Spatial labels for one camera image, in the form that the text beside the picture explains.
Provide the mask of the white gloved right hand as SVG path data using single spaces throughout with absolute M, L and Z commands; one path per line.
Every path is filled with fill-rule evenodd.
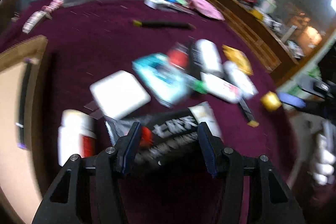
M 322 122 L 322 130 L 317 134 L 310 171 L 318 185 L 335 182 L 335 125 L 329 120 Z

